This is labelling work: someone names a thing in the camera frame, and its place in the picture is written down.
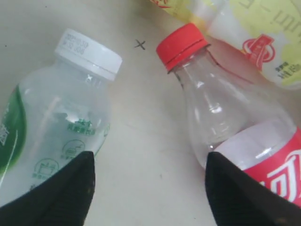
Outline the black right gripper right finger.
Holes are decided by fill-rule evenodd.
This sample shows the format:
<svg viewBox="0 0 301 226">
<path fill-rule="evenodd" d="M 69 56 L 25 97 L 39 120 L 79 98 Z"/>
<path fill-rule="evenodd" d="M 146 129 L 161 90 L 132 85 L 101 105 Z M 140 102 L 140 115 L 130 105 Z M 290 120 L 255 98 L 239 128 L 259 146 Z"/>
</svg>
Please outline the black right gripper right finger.
<svg viewBox="0 0 301 226">
<path fill-rule="evenodd" d="M 301 209 L 249 177 L 219 152 L 207 156 L 206 196 L 219 226 L 299 226 Z"/>
</svg>

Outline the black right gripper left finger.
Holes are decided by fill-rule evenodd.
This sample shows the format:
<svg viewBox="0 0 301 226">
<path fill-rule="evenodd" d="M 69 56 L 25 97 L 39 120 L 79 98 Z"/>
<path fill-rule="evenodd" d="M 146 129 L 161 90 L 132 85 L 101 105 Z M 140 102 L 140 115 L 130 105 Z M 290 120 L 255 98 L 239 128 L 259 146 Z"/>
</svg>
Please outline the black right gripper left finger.
<svg viewBox="0 0 301 226">
<path fill-rule="evenodd" d="M 82 226 L 95 193 L 95 158 L 84 151 L 0 209 L 2 226 Z"/>
</svg>

